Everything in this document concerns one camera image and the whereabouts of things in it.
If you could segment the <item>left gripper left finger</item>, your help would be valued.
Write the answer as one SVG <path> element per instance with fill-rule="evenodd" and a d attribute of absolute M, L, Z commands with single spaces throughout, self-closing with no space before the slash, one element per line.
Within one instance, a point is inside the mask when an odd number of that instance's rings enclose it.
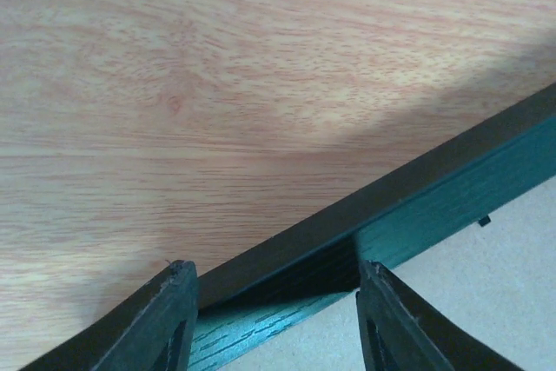
<path fill-rule="evenodd" d="M 191 261 L 171 262 L 96 323 L 93 370 L 186 370 L 198 313 Z"/>

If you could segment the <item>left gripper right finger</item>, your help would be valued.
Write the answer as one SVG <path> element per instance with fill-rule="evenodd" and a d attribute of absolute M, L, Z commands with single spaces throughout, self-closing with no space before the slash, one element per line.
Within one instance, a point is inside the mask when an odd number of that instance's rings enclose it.
<path fill-rule="evenodd" d="M 366 370 L 519 370 L 448 320 L 380 262 L 360 263 L 356 305 Z"/>

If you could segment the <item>black picture frame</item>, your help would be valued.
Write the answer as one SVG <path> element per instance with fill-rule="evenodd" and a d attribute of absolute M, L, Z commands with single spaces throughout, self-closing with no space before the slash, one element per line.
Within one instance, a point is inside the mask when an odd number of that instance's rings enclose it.
<path fill-rule="evenodd" d="M 548 86 L 204 275 L 186 370 L 215 370 L 553 177 Z M 30 364 L 93 370 L 93 323 Z"/>

